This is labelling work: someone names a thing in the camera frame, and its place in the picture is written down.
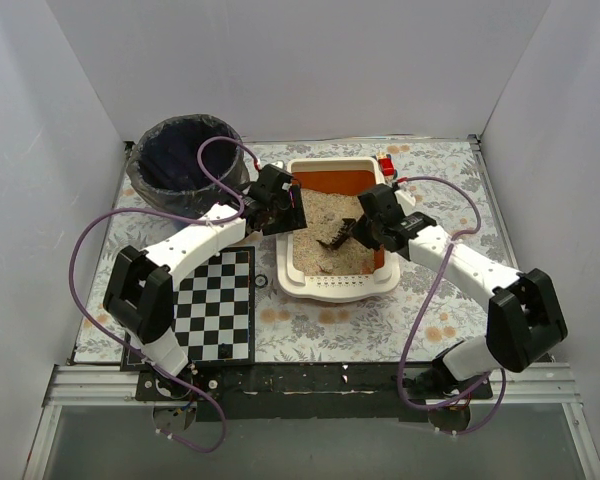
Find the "sand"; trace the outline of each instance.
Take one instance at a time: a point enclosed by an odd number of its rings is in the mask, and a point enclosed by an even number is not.
[[[329,243],[342,226],[343,218],[358,219],[362,207],[357,197],[302,189],[307,228],[293,232],[293,265],[305,275],[334,276],[373,273],[373,250],[349,238],[338,250],[328,250],[317,240]]]

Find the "white litter box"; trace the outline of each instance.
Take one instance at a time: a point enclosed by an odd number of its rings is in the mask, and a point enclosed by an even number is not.
[[[290,161],[287,170],[299,178],[303,188],[323,193],[357,195],[384,183],[378,163],[371,157],[302,158]],[[338,172],[336,177],[330,175],[333,172]],[[276,239],[280,288],[294,297],[326,302],[352,302],[394,289],[400,280],[398,258],[387,251],[376,254],[375,270],[369,275],[311,276],[293,265],[293,232]]]

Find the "black and white squares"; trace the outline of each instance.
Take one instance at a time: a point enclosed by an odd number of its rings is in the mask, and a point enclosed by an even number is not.
[[[193,362],[253,363],[253,247],[228,248],[199,266],[173,295],[173,330]],[[128,352],[122,369],[141,366]]]

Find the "white enclosure wall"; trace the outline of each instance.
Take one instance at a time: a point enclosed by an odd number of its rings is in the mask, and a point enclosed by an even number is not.
[[[518,258],[550,272],[600,453],[600,0],[556,0],[509,81],[484,150]]]
[[[549,0],[48,0],[124,140],[481,133]]]
[[[122,144],[44,0],[0,0],[0,479],[20,478],[80,315],[67,265],[111,206]],[[102,232],[80,262],[83,295]]]

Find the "robotic arm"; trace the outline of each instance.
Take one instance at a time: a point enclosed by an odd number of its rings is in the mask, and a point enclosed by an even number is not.
[[[432,218],[413,211],[397,184],[380,184],[358,196],[364,215],[352,236],[367,248],[384,246],[437,271],[451,237]],[[440,353],[413,382],[417,389],[450,392],[463,380],[498,368],[521,372],[567,336],[549,276],[497,264],[465,245],[453,249],[444,277],[487,312],[486,335]]]
[[[190,225],[142,251],[128,246],[116,257],[104,308],[142,352],[171,375],[189,364],[171,328],[173,287],[209,257],[254,231],[271,235],[306,227],[300,188],[293,185],[290,173],[265,165],[258,179],[240,193],[245,204],[240,217],[217,224],[238,212],[235,199],[219,193],[201,219],[207,224]]]

